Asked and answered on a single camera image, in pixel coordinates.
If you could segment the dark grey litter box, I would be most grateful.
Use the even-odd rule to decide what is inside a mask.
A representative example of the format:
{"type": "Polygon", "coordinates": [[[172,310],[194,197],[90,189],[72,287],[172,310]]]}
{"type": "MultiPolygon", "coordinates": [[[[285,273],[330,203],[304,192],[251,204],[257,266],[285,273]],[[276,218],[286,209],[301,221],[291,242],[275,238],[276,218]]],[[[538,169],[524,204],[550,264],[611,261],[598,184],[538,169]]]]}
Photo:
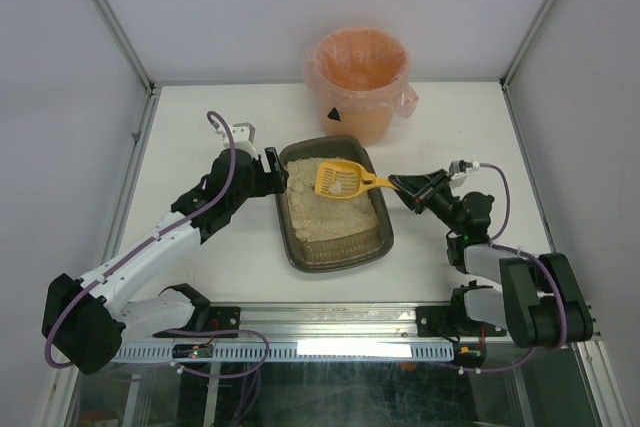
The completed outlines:
{"type": "MultiPolygon", "coordinates": [[[[344,158],[360,163],[370,172],[374,170],[366,149],[349,136],[305,140],[285,147],[280,153],[284,164],[309,158],[344,158]]],[[[278,195],[276,206],[280,229],[291,265],[306,273],[331,272],[353,268],[386,255],[394,242],[388,209],[381,192],[371,191],[367,196],[375,212],[375,226],[361,233],[328,240],[302,241],[295,234],[287,196],[278,195]]]]}

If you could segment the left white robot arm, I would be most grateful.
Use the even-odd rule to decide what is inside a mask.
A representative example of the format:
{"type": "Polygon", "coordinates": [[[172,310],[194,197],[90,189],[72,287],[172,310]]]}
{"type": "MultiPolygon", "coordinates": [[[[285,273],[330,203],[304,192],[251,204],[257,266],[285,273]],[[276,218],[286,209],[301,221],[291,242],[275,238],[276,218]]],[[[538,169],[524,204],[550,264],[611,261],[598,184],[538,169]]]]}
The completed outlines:
{"type": "Polygon", "coordinates": [[[129,341],[171,331],[203,335],[210,325],[210,302],[190,285],[166,287],[143,301],[134,295],[225,228],[247,200],[284,193],[287,177],[272,147],[264,154],[227,148],[146,239],[77,279],[67,274],[54,279],[42,323],[47,363],[93,374],[129,341]]]}

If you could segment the yellow plastic litter scoop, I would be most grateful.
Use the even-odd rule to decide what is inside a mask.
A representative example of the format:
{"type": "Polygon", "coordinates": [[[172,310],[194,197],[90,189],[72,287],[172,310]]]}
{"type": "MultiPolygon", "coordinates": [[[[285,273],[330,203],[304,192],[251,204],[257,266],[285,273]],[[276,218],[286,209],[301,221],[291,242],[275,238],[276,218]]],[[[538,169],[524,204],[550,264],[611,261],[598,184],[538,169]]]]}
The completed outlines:
{"type": "Polygon", "coordinates": [[[394,189],[388,179],[377,177],[361,164],[339,159],[322,161],[314,183],[315,194],[331,200],[350,200],[375,188],[394,189]],[[329,187],[336,181],[344,185],[348,191],[346,196],[334,197],[329,194],[329,187]]]}

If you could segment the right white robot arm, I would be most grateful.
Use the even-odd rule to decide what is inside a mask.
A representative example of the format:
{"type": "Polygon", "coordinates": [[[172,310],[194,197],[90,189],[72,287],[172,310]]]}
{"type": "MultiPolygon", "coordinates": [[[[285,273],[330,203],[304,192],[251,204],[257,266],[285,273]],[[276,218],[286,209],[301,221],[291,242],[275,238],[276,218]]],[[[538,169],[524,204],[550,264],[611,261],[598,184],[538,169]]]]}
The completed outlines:
{"type": "Polygon", "coordinates": [[[487,168],[504,173],[487,162],[458,161],[447,170],[389,178],[410,211],[429,211],[447,227],[449,264],[490,282],[459,288],[452,305],[472,321],[506,330],[520,348],[591,340],[594,319],[569,259],[561,253],[535,256],[499,244],[501,235],[489,232],[494,197],[478,191],[453,194],[453,186],[468,174],[487,168]]]}

